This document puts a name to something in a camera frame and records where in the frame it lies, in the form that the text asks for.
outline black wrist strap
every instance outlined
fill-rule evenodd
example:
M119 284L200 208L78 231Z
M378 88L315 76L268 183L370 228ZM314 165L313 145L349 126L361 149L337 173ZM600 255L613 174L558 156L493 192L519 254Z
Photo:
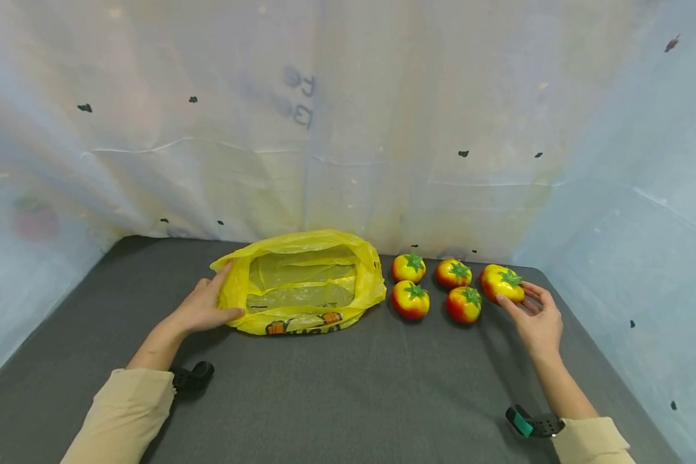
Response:
M565 427L565 423L552 413L531 417L520 405L510 406L505 411L505 419L525 438L552 438Z
M177 366L171 367L170 371L176 392L203 392L213 377L213 366L206 361L198 362L192 371Z

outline gray fabric mat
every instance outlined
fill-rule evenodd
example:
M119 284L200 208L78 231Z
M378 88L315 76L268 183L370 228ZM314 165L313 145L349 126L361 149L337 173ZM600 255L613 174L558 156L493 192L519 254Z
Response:
M209 263L240 246L141 237L115 245L0 371L0 464L58 463L109 372L211 274ZM391 262L382 257L385 274ZM471 265L475 278L482 267ZM550 288L537 269L515 270ZM445 294L429 276L423 284L431 311L420 324L384 302L337 333L192 336L177 363L210 361L215 377L200 399L177 400L143 462L556 463L547 441L519 438L503 416L513 403L545 411L512 323L485 303L474 327L456 327ZM597 410L614 417L638 463L680 462L555 298L563 356Z

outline yellow plastic bag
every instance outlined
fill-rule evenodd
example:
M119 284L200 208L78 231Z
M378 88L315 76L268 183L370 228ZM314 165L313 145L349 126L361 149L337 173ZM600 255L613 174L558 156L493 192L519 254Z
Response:
M229 325L253 335L346 329L387 294L376 249L337 230L261 240L211 268L219 272L229 260L219 308L244 308Z

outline sleeve cuff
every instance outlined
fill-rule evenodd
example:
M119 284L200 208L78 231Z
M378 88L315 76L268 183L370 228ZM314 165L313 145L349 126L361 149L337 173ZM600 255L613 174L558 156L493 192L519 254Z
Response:
M565 428L552 439L562 463L588 463L598 455L630 448L610 417L563 421Z
M100 405L154 407L175 396L173 373L153 369L117 369L95 395Z

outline white fabric backdrop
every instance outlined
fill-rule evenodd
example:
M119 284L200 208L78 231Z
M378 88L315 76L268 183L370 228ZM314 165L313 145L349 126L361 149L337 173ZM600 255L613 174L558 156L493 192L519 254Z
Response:
M333 227L545 270L696 462L690 4L0 0L0 365L123 235Z

